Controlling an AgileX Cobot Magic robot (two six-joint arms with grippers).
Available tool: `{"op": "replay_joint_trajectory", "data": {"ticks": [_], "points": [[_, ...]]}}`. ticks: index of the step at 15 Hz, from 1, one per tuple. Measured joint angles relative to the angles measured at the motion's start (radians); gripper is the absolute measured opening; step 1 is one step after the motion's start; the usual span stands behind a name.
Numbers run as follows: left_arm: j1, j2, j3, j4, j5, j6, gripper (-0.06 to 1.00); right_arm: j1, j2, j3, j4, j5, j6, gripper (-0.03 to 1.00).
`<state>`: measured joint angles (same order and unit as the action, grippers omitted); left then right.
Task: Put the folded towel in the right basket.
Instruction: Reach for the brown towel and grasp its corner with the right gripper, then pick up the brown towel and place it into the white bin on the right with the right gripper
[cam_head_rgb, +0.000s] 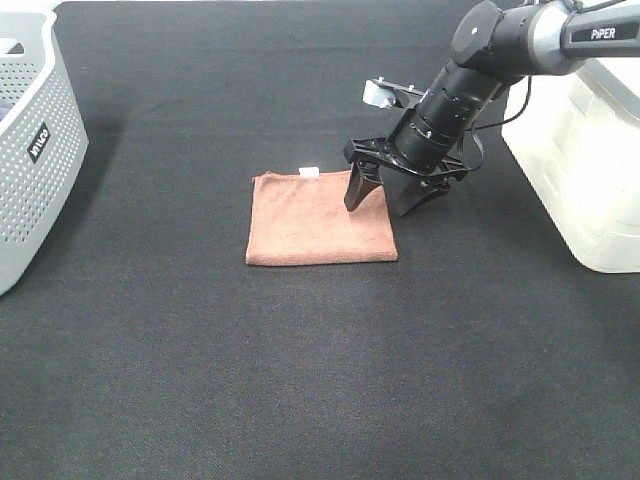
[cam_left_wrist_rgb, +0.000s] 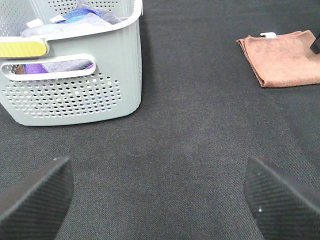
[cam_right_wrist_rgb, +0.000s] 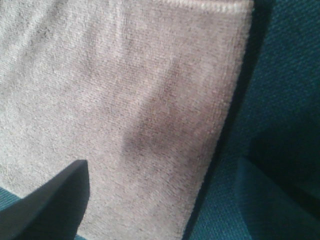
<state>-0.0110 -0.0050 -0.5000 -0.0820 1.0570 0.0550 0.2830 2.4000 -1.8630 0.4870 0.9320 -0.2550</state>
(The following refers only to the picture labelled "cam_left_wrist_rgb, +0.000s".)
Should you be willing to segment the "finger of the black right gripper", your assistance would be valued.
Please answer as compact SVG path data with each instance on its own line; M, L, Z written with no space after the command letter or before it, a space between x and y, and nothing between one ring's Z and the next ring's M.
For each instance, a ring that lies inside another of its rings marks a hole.
M319 54L320 53L320 33L317 35L315 38L314 42L310 46L310 50L314 54Z

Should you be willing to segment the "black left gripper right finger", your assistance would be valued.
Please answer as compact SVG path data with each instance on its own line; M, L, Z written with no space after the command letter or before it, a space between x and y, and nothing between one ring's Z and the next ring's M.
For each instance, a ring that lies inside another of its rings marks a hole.
M243 192L264 239L320 238L320 192L270 161L248 159Z

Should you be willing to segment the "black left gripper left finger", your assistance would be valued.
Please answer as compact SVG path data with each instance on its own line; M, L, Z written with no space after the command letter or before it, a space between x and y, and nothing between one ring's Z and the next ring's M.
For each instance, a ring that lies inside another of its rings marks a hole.
M57 157L0 195L2 240L54 240L74 195L72 161Z

